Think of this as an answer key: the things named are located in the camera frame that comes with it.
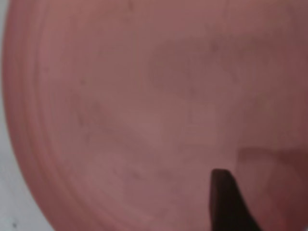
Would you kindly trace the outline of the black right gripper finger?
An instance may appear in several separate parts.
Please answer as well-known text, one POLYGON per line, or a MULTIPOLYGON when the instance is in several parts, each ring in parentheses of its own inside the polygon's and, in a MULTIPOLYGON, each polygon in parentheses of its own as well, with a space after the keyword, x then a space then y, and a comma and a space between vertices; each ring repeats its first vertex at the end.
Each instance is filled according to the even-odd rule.
POLYGON ((259 231, 232 173, 213 169, 210 179, 209 213, 213 231, 259 231))

